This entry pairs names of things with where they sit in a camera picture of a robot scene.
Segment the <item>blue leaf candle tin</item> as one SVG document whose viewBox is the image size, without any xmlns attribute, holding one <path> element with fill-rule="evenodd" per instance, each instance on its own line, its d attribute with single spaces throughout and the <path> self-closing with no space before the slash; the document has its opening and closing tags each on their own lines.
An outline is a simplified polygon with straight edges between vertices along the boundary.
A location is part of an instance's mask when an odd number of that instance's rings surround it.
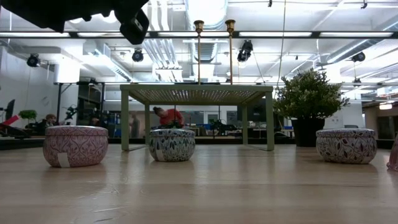
<svg viewBox="0 0 398 224">
<path fill-rule="evenodd" d="M 149 152 L 155 161 L 188 161 L 195 152 L 195 133 L 191 130 L 155 129 L 149 136 Z"/>
</svg>

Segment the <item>pink glass candle holder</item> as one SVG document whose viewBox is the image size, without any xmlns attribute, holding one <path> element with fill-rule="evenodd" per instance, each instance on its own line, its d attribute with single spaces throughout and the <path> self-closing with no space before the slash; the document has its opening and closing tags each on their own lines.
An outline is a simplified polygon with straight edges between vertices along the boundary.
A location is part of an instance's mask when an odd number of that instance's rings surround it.
<svg viewBox="0 0 398 224">
<path fill-rule="evenodd" d="M 386 166 L 389 170 L 394 170 L 398 172 L 398 134 L 396 135 L 396 138 L 392 145 L 389 161 Z"/>
</svg>

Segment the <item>pink patterned candle tin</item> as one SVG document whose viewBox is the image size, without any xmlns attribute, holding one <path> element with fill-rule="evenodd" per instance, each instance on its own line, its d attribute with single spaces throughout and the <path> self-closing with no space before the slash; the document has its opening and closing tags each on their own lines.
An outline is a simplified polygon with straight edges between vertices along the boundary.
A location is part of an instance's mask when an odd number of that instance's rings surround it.
<svg viewBox="0 0 398 224">
<path fill-rule="evenodd" d="M 97 126 L 52 126 L 45 129 L 43 154 L 52 167 L 99 164 L 108 151 L 108 130 Z"/>
</svg>

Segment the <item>small green background plant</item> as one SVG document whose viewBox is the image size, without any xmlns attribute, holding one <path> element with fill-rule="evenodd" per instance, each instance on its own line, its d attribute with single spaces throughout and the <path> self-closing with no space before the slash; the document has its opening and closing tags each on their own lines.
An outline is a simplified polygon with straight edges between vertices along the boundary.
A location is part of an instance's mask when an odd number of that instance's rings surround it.
<svg viewBox="0 0 398 224">
<path fill-rule="evenodd" d="M 22 119 L 33 121 L 36 120 L 37 112 L 36 110 L 21 110 L 18 115 Z"/>
</svg>

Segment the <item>person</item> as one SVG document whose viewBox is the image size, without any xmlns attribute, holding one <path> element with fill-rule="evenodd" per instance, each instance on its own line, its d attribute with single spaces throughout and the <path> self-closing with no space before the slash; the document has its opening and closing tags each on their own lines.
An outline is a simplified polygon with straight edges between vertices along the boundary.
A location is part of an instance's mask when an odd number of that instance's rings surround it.
<svg viewBox="0 0 398 224">
<path fill-rule="evenodd" d="M 168 109 L 164 110 L 161 107 L 153 107 L 153 112 L 159 117 L 160 127 L 168 128 L 168 127 L 176 127 L 182 128 L 184 127 L 184 117 L 176 109 Z"/>
<path fill-rule="evenodd" d="M 57 117 L 54 114 L 47 114 L 46 117 L 38 123 L 36 131 L 39 134 L 45 134 L 47 128 L 58 125 Z"/>
<path fill-rule="evenodd" d="M 140 134 L 140 127 L 141 127 L 141 122 L 137 118 L 135 113 L 131 113 L 131 117 L 129 120 L 129 125 L 130 125 L 130 138 L 138 138 Z"/>
</svg>

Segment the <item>green potted plant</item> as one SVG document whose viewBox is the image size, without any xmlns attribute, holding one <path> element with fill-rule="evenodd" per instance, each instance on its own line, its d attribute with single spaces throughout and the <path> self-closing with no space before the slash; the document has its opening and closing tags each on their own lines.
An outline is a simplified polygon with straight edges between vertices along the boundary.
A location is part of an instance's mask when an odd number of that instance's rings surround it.
<svg viewBox="0 0 398 224">
<path fill-rule="evenodd" d="M 342 97 L 341 84 L 331 84 L 325 71 L 311 68 L 281 80 L 285 86 L 275 89 L 274 111 L 291 120 L 296 146 L 314 147 L 316 132 L 327 118 L 349 105 L 349 98 Z"/>
</svg>

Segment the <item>green perforated metal shelf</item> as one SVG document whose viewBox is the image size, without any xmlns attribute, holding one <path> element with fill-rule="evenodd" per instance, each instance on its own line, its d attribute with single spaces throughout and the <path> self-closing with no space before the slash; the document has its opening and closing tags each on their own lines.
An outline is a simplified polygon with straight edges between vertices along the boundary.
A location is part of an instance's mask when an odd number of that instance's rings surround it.
<svg viewBox="0 0 398 224">
<path fill-rule="evenodd" d="M 264 151 L 273 151 L 274 119 L 273 119 L 273 87 L 266 85 L 196 85 L 172 84 L 128 84 L 120 85 L 121 90 L 121 149 L 129 150 L 129 99 L 133 98 L 144 105 L 145 112 L 145 144 L 149 144 L 151 105 L 188 105 L 188 106 L 240 106 L 243 119 L 243 144 L 248 143 L 248 105 L 261 98 L 266 99 L 267 147 Z"/>
</svg>

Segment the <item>tall brass candlestick holder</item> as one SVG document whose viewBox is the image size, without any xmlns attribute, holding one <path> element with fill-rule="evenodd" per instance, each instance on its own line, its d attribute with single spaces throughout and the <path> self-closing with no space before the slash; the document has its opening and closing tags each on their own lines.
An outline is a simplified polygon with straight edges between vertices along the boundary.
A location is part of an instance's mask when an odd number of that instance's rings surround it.
<svg viewBox="0 0 398 224">
<path fill-rule="evenodd" d="M 229 34 L 229 82 L 231 85 L 233 84 L 233 32 L 235 22 L 236 21 L 234 19 L 228 19 L 225 21 L 226 31 Z"/>
<path fill-rule="evenodd" d="M 201 71 L 200 71 L 200 65 L 201 65 L 201 33 L 203 32 L 203 26 L 204 22 L 202 20 L 196 20 L 194 21 L 195 25 L 195 31 L 197 33 L 197 45 L 198 45 L 198 56 L 197 56 L 197 61 L 198 61 L 198 84 L 201 84 Z"/>
</svg>

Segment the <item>black computer monitor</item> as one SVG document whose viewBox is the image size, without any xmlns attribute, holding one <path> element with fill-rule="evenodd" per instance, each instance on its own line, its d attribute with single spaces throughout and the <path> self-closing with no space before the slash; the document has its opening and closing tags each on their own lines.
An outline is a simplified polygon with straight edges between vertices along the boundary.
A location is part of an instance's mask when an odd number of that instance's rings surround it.
<svg viewBox="0 0 398 224">
<path fill-rule="evenodd" d="M 11 100 L 5 109 L 6 112 L 6 120 L 10 119 L 13 116 L 13 111 L 14 111 L 14 104 L 15 100 Z"/>
</svg>

